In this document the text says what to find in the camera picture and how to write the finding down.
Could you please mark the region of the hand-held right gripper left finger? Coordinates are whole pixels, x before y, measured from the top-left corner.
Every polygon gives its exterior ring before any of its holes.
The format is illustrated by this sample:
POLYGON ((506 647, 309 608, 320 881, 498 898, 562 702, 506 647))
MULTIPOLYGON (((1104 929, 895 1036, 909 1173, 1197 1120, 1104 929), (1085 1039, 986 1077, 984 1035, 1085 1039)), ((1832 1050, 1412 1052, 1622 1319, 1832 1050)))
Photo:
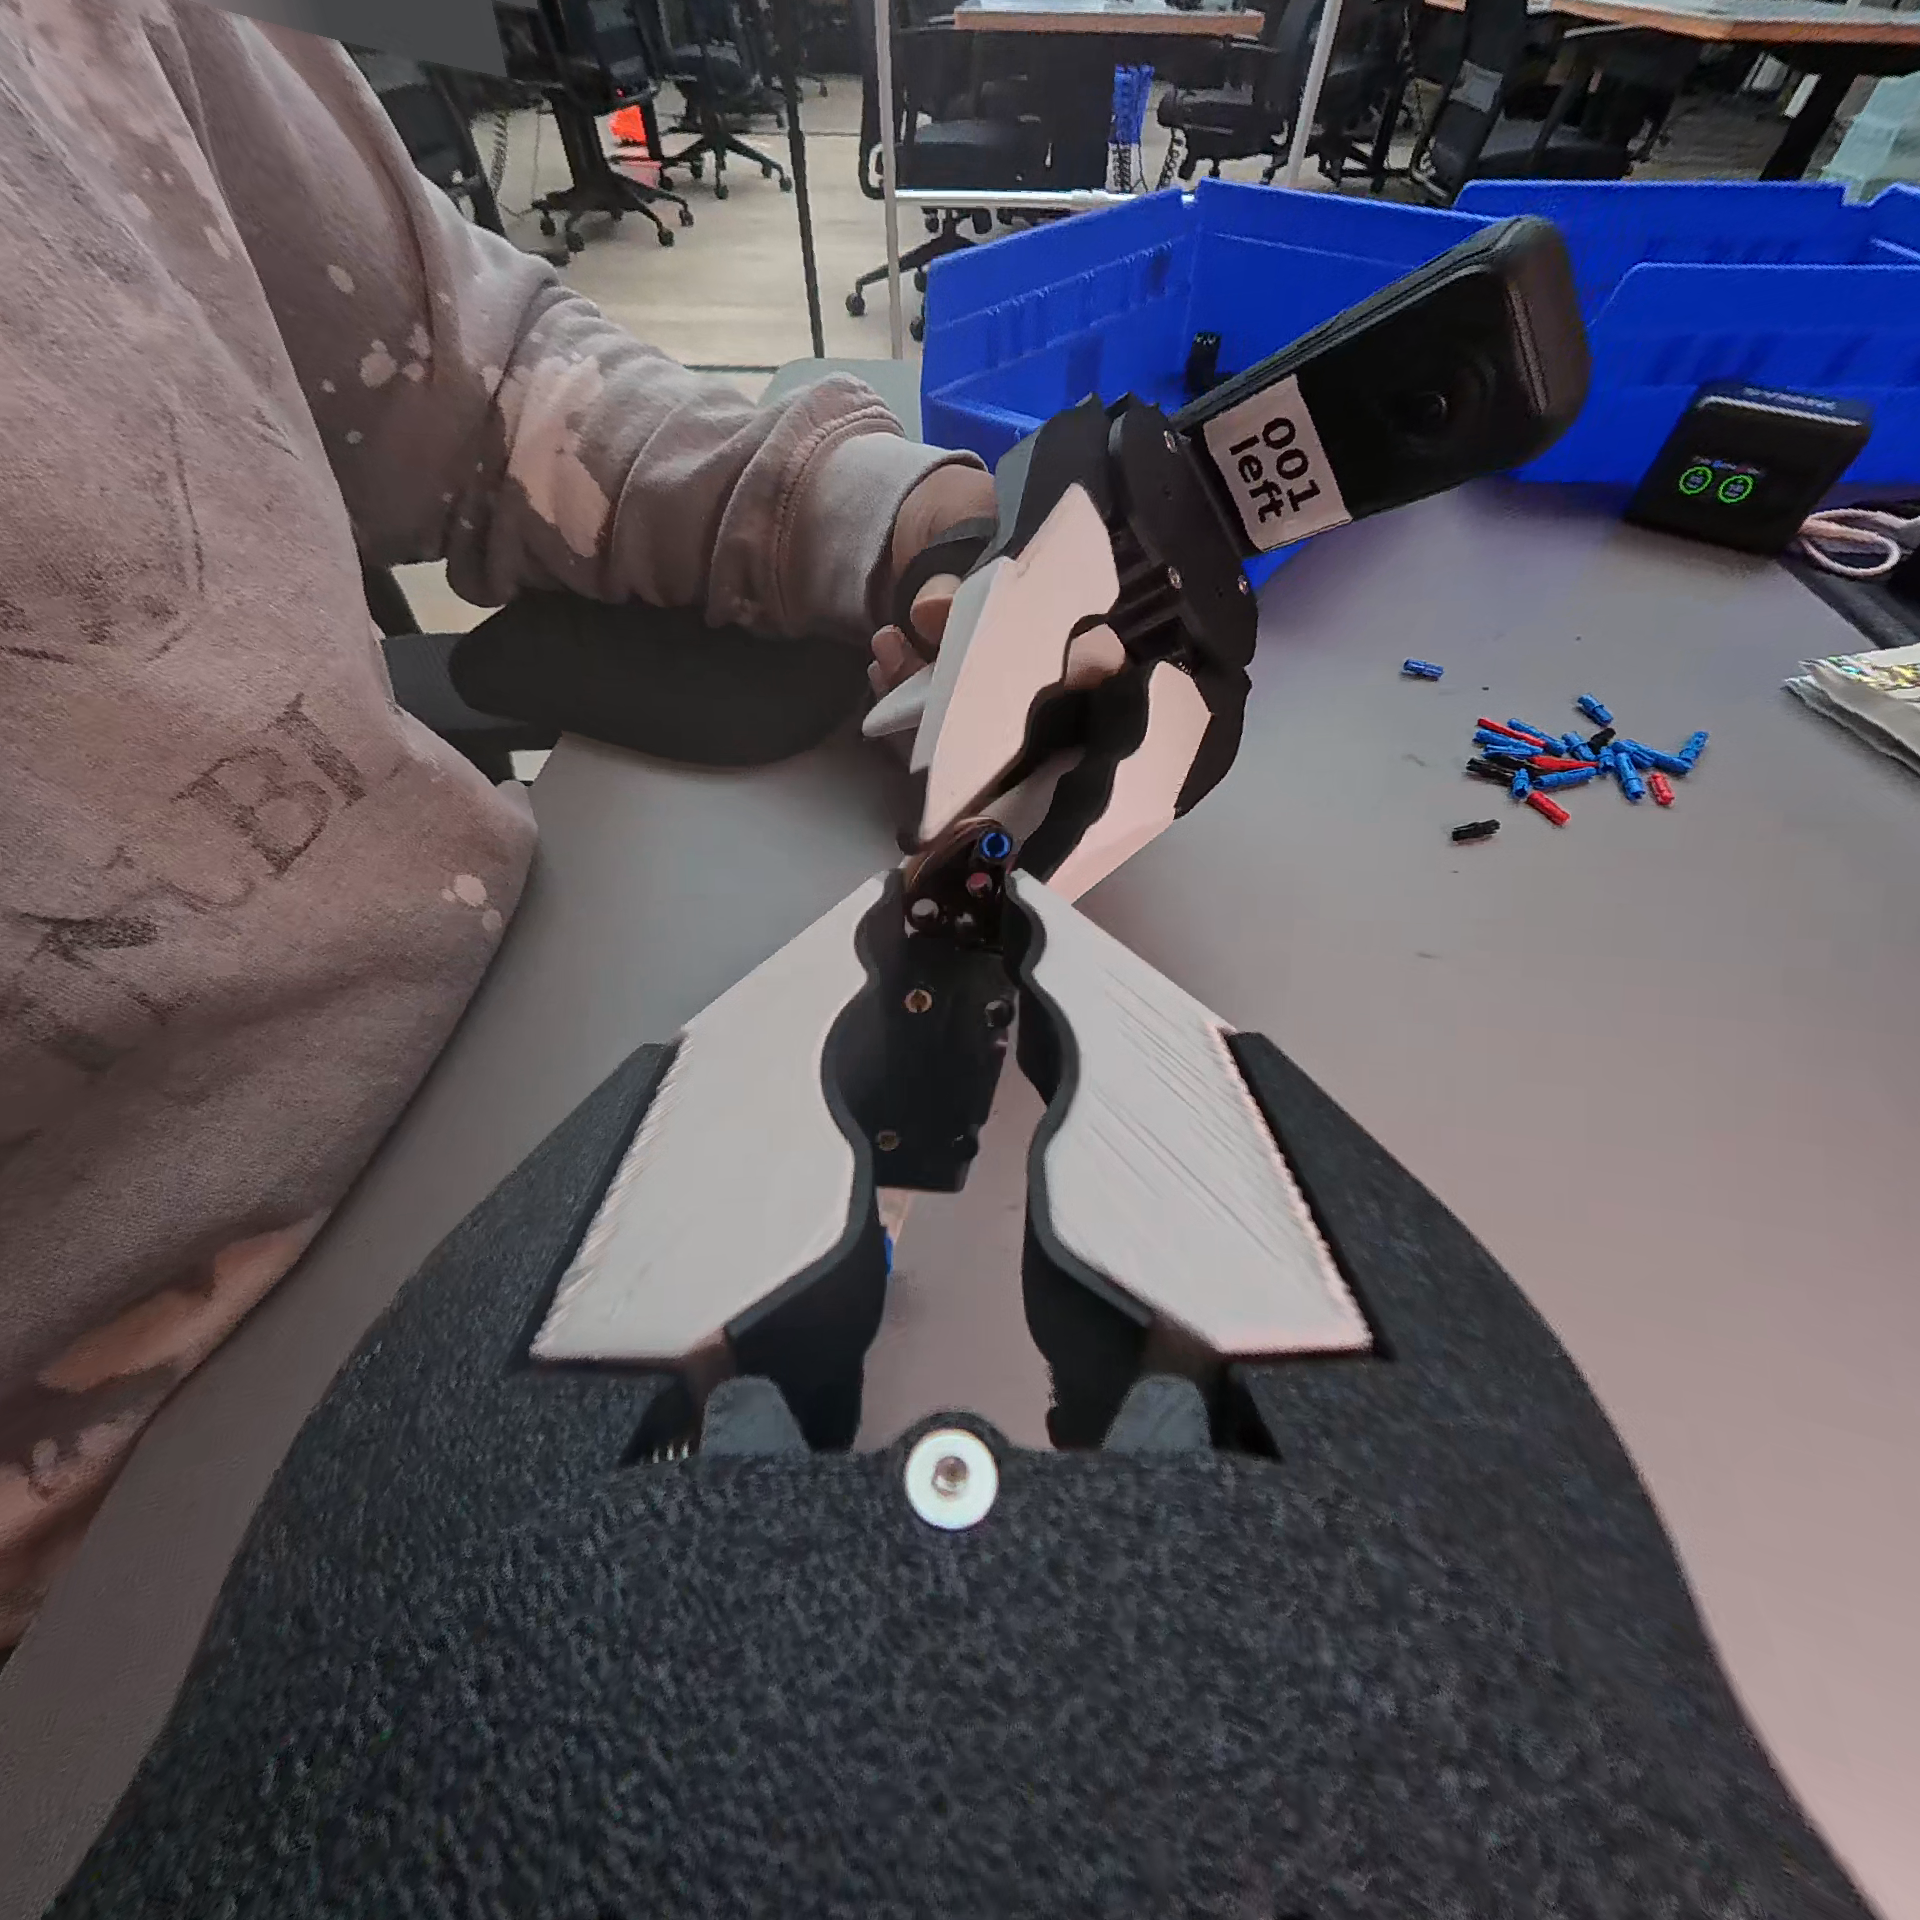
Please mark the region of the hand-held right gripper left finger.
POLYGON ((701 1408, 772 1380, 803 1440, 851 1449, 887 1295, 874 1151, 839 1089, 884 873, 689 1018, 646 1094, 529 1358, 676 1380, 701 1408))

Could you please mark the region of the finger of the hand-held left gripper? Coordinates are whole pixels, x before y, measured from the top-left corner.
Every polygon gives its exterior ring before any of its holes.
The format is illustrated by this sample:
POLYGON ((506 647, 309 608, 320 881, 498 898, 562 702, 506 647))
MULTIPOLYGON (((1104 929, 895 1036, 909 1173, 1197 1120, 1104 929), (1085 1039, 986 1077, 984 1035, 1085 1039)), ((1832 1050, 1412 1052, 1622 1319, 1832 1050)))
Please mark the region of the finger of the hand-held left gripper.
POLYGON ((1130 814, 1106 825, 1130 753, 1130 662, 1106 627, 1116 593, 1111 538, 1085 484, 1067 484, 1020 550, 956 590, 913 734, 920 812, 906 852, 984 821, 1020 785, 1034 733, 1042 763, 1067 756, 1034 816, 1043 852, 1130 850, 1130 814))
POLYGON ((1202 686, 1171 661, 1091 686, 1084 713, 1081 744, 1014 859, 1060 901, 1080 901, 1174 826, 1214 720, 1202 686))

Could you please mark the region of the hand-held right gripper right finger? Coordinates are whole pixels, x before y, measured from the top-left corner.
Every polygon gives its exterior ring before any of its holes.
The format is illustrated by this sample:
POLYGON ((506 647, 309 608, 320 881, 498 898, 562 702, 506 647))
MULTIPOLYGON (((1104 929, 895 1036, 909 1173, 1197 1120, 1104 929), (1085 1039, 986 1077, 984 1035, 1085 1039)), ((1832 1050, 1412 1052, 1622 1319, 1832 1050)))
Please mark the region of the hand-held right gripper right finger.
POLYGON ((1026 1151, 1020 1303, 1045 1433, 1098 1449, 1140 1380, 1234 1428, 1236 1379, 1369 1358, 1376 1327, 1262 1099, 1277 1050, 1240 1033, 1032 876, 1014 876, 1026 1151))

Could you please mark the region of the blue bin with label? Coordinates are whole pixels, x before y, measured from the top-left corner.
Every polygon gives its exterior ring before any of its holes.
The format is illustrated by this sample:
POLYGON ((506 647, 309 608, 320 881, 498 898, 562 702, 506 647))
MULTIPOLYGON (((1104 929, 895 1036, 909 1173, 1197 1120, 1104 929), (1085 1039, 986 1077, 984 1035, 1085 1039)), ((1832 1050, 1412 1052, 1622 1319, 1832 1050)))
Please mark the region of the blue bin with label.
POLYGON ((1462 244, 1488 216, 1203 181, 956 253, 928 271, 922 437, 993 469, 1043 421, 1124 396, 1175 414, 1462 244))

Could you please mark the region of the black toy brick assembly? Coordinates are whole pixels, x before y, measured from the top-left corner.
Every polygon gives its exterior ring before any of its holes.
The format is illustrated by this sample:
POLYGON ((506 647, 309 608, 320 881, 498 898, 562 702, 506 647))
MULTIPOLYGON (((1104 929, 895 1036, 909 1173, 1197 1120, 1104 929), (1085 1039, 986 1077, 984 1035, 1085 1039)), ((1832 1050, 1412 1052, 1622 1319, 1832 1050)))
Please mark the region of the black toy brick assembly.
POLYGON ((864 926, 875 965, 875 1035, 858 1110, 874 1148, 875 1187, 959 1192, 1016 1021, 1005 959, 1014 859, 1002 873, 974 864, 974 814, 909 855, 864 926))

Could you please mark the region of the person's left forearm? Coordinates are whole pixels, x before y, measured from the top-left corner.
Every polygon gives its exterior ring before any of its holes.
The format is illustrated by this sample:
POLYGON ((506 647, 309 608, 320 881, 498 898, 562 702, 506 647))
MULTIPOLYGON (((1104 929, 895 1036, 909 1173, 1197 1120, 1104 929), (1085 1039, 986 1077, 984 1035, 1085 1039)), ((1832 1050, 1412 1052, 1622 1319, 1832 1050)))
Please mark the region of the person's left forearm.
POLYGON ((465 228, 435 269, 408 558, 479 608, 532 590, 866 643, 899 506, 933 469, 860 380, 749 401, 637 342, 529 254, 465 228))

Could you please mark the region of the grey desk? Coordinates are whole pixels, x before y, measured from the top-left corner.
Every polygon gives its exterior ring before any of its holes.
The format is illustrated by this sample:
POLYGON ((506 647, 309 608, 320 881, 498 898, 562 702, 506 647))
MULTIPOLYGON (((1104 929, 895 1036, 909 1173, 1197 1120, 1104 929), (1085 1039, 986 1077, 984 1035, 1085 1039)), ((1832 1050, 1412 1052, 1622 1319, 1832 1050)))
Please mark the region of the grey desk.
MULTIPOLYGON (((1525 1291, 1659 1511, 1805 1814, 1916 1917, 1916 781, 1782 680, 1858 645, 1784 569, 1482 484, 1259 598, 1226 785, 1084 908, 1274 1039, 1525 1291), (1458 777, 1482 714, 1711 733, 1565 829, 1458 777)), ((566 743, 539 864, 342 1215, 156 1420, 4 1676, 4 1917, 162 1728, 302 1419, 481 1196, 884 859, 836 740, 694 775, 566 743)))

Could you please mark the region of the person's left hand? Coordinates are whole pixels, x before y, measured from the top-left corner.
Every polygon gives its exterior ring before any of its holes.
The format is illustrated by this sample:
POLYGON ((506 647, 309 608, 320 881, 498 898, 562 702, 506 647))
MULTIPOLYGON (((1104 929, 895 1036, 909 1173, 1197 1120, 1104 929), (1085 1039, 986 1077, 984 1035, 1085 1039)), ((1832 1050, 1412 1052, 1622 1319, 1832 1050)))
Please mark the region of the person's left hand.
POLYGON ((884 561, 875 574, 871 608, 884 616, 869 645, 868 684, 875 701, 887 696, 939 651, 958 574, 928 573, 913 590, 909 622, 899 625, 899 580, 920 565, 926 548, 974 520, 995 520, 995 483, 981 469, 943 464, 931 469, 904 498, 894 519, 884 561))

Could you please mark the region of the pile of coloured pins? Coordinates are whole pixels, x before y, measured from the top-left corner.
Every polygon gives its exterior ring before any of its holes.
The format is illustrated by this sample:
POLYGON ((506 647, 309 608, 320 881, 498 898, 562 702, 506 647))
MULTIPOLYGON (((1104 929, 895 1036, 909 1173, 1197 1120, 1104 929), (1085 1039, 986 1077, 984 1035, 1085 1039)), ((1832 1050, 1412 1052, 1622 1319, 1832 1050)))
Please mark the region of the pile of coloured pins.
POLYGON ((1500 798, 1513 812, 1561 830, 1581 797, 1604 792, 1625 809, 1666 812, 1703 764, 1711 740, 1708 728, 1635 730, 1611 702, 1580 690, 1568 705, 1568 726, 1517 714, 1473 718, 1455 777, 1478 798, 1500 798))

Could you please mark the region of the black office chair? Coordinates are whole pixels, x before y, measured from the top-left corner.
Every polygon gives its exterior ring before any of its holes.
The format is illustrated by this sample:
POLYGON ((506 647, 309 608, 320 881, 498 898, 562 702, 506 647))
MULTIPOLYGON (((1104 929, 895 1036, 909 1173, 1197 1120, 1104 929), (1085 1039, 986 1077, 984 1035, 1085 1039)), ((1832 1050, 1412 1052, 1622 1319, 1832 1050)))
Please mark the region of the black office chair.
POLYGON ((1458 58, 1444 83, 1407 177, 1433 206, 1452 206, 1475 181, 1624 181, 1627 137, 1585 130, 1583 104, 1599 73, 1611 27, 1569 29, 1550 48, 1564 61, 1543 116, 1520 116, 1540 27, 1525 2, 1465 2, 1458 58))
MULTIPOLYGON (((875 16, 871 4, 861 6, 853 8, 861 85, 858 184, 868 200, 881 202, 875 16)), ((1106 191, 1111 62, 1098 67, 1091 56, 1048 52, 1040 37, 974 37, 929 19, 894 27, 889 73, 898 187, 1106 191)), ((926 238, 901 253, 899 272, 924 296, 933 262, 1038 216, 933 206, 922 209, 922 219, 926 238)), ((924 329, 922 303, 907 333, 918 342, 924 329)))
POLYGON ((692 183, 712 181, 714 199, 726 200, 728 163, 741 160, 762 181, 774 181, 781 195, 794 195, 796 183, 779 160, 743 138, 746 127, 775 104, 757 30, 748 27, 741 4, 676 2, 657 10, 665 81, 682 102, 679 116, 665 133, 687 137, 676 153, 661 153, 659 179, 685 175, 692 183))
POLYGON ((661 249, 694 224, 683 197, 620 169, 604 124, 626 109, 654 104, 659 81, 657 33, 635 2, 493 4, 507 79, 532 89, 558 130, 568 184, 532 202, 548 259, 566 266, 585 244, 582 226, 628 216, 649 222, 661 249))

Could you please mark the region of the wooden background table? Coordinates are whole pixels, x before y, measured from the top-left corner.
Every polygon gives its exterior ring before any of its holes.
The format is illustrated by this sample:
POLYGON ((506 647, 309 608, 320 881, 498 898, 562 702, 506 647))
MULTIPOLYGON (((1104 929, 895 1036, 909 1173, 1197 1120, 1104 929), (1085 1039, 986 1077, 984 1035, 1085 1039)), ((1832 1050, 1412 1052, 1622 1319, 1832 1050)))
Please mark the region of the wooden background table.
POLYGON ((1163 67, 1169 51, 1255 39, 1264 16, 1231 4, 972 2, 954 4, 951 29, 1017 48, 1045 133, 1045 191, 1098 192, 1108 164, 1111 85, 1117 67, 1163 67))
POLYGON ((1808 169, 1848 93, 1859 81, 1903 81, 1917 71, 1916 10, 1890 4, 1656 4, 1538 2, 1528 4, 1534 44, 1513 109, 1538 120, 1565 71, 1550 61, 1568 30, 1614 29, 1597 51, 1597 74, 1580 113, 1585 133, 1627 137, 1634 169, 1652 153, 1671 104, 1705 51, 1732 48, 1771 58, 1812 76, 1814 89, 1760 170, 1761 183, 1793 183, 1808 169))

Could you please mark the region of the black device with green display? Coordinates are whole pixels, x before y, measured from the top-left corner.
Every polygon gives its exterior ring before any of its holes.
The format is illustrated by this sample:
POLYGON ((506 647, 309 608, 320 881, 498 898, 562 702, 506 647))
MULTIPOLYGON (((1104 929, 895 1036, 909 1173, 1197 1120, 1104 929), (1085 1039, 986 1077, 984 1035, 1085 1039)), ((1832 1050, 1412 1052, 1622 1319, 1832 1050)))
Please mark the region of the black device with green display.
POLYGON ((1866 448, 1872 421, 1852 401, 1708 383, 1644 469, 1622 520, 1777 558, 1866 448))

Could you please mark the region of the person's grey sweatshirt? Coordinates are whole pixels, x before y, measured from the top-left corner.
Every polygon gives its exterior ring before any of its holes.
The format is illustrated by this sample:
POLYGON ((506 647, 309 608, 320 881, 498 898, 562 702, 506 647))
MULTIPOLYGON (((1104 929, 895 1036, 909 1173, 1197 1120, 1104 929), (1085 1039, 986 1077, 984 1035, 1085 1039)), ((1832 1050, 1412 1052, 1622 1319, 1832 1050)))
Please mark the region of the person's grey sweatshirt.
POLYGON ((468 228, 551 269, 333 41, 4 4, 1 61, 10 1655, 516 913, 532 806, 397 707, 365 571, 437 565, 430 277, 468 228))

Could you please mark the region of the folded paper booklet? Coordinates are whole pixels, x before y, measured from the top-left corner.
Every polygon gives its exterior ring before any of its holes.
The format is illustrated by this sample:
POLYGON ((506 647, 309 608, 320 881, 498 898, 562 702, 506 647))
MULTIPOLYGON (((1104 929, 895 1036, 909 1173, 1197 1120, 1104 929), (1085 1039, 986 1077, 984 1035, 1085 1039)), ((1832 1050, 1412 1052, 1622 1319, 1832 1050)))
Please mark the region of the folded paper booklet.
POLYGON ((1917 645, 1803 662, 1784 693, 1880 756, 1917 772, 1917 645))

